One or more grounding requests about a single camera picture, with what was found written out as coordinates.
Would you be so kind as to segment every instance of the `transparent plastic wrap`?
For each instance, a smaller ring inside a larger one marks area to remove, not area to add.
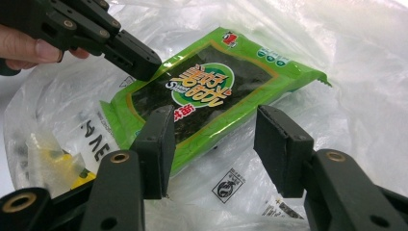
[[[405,7],[393,1],[375,0],[117,0],[111,3],[114,4],[111,12],[123,28],[153,48],[162,60],[222,26],[325,72],[332,89],[313,83],[280,99],[274,106],[315,139],[315,149],[334,148],[350,154],[374,184],[408,196],[405,179],[408,173],[405,154],[408,149],[408,44],[405,42],[408,10]],[[110,129],[97,113],[99,100],[110,101],[127,81],[131,80],[126,74],[98,57],[77,61],[66,55],[61,64],[36,68],[5,114],[5,144],[14,185],[29,186],[26,142],[27,136],[38,127],[52,131],[61,148],[73,156],[91,152],[93,146],[88,144],[101,134],[110,144],[110,151],[115,150]],[[90,117],[100,122],[92,125],[95,127],[92,135],[96,137],[84,140],[86,132],[81,126],[87,125]],[[147,229],[248,230],[251,225],[259,225],[257,230],[263,230],[262,227],[272,227],[269,223],[284,220],[293,227],[282,226],[281,230],[307,230],[305,226],[295,225],[299,222],[305,225],[302,219],[261,218],[267,208],[267,214],[274,213],[268,205],[281,197],[265,177],[258,157],[249,146],[253,124],[253,120],[249,121],[237,130],[238,135],[222,140],[217,149],[194,160],[174,176],[168,192],[172,205],[167,207],[165,201],[153,203],[157,207],[146,205]],[[232,169],[245,183],[223,203],[213,189]],[[252,197],[247,195],[244,197],[247,201],[243,201],[244,193]],[[282,201],[302,215],[301,206],[298,208],[301,200]],[[160,223],[153,221],[155,216],[163,218]],[[206,220],[214,226],[201,222]]]
[[[172,105],[174,174],[248,121],[258,105],[314,80],[329,85],[323,72],[219,27],[164,61],[149,82],[119,91],[102,108],[119,147],[128,149],[149,115]]]
[[[65,154],[47,131],[33,132],[27,148],[30,186],[48,188],[52,197],[69,191],[85,167],[81,155]]]

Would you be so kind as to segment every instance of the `brass insert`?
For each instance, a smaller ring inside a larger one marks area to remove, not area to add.
[[[129,159],[129,154],[127,153],[117,153],[111,157],[111,162],[115,164],[123,163]]]
[[[107,31],[105,31],[105,30],[100,30],[99,35],[101,35],[102,37],[108,37],[109,33]]]
[[[37,196],[32,192],[23,192],[10,198],[3,205],[4,213],[15,213],[28,208],[37,199]]]
[[[335,162],[344,162],[345,161],[345,156],[343,154],[339,153],[339,152],[331,151],[331,152],[327,152],[326,155],[327,155],[328,159],[330,159],[332,161],[335,161]]]
[[[64,25],[65,25],[66,27],[71,28],[71,27],[74,26],[74,23],[72,23],[70,20],[65,20],[65,21],[64,21]]]

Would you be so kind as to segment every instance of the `printed label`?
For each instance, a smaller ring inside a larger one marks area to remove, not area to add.
[[[276,199],[275,202],[272,204],[268,204],[267,208],[262,213],[262,216],[282,218],[284,218],[285,216],[289,216],[290,218],[303,219],[303,217],[300,214],[298,214],[295,210],[289,207],[289,205],[287,205],[281,199]]]
[[[123,82],[120,84],[120,88],[126,88],[129,85],[131,85],[132,83],[134,83],[136,81],[135,78],[133,78],[132,76],[128,76],[125,80],[123,80]]]
[[[102,142],[104,140],[102,134],[94,134],[95,127],[91,123],[92,120],[88,120],[85,125],[81,126],[81,129],[85,130],[85,138],[90,139],[89,146],[92,147],[95,161],[99,162],[100,158],[108,153],[111,148],[107,143]]]
[[[226,44],[228,47],[234,48],[238,45],[237,38],[238,36],[236,34],[229,31],[222,36],[222,42],[224,42],[224,44]]]
[[[243,183],[245,183],[245,179],[231,168],[213,188],[213,193],[225,204]]]
[[[259,58],[265,58],[268,61],[268,63],[272,64],[275,63],[277,66],[284,66],[291,61],[290,59],[285,58],[279,55],[277,52],[271,51],[265,47],[261,47],[257,51],[257,56]]]
[[[234,72],[224,64],[196,64],[166,83],[171,96],[181,107],[174,112],[175,121],[189,116],[196,108],[216,107],[232,95]]]
[[[111,126],[109,126],[109,123],[106,120],[106,118],[102,115],[100,111],[98,111],[96,114],[98,115],[99,121],[101,122],[102,126],[106,129],[107,132],[109,132],[109,134],[111,134],[111,136],[113,136],[114,133],[112,132],[112,128]]]

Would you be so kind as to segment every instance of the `red logo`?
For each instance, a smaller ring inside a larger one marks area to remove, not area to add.
[[[229,47],[234,48],[237,43],[238,36],[232,32],[227,32],[222,36],[222,41],[227,44]]]

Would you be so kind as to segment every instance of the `green label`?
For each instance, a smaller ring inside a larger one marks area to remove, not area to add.
[[[234,72],[225,64],[196,64],[178,77],[171,78],[166,88],[178,105],[195,108],[216,107],[232,94]]]
[[[265,47],[261,47],[257,51],[257,56],[259,58],[265,57],[268,63],[276,63],[276,65],[280,67],[288,64],[288,62],[291,61],[290,59],[283,57],[279,55],[277,52],[271,51]]]

